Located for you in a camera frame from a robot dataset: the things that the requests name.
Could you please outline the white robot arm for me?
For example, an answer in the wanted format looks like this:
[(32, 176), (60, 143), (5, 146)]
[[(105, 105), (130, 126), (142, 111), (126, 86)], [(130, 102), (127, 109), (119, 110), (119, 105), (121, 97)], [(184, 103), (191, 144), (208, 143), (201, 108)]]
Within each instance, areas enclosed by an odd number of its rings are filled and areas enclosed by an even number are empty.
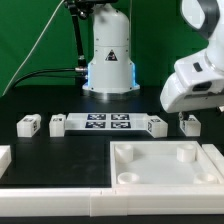
[[(129, 56), (129, 20), (111, 6), (116, 0), (97, 0), (93, 7), (94, 57), (87, 67), (87, 94), (103, 99), (140, 89)], [(187, 24), (208, 46), (174, 64), (160, 102), (168, 113), (224, 105), (224, 0), (181, 0)]]

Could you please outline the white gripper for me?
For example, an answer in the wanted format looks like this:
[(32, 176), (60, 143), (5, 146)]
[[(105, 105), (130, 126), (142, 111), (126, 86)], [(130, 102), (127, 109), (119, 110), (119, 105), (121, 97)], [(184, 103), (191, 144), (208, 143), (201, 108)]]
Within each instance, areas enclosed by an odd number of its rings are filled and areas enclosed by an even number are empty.
[(167, 113), (180, 112), (184, 121), (186, 111), (224, 106), (224, 71), (209, 61), (206, 50), (177, 60), (174, 69), (160, 95)]

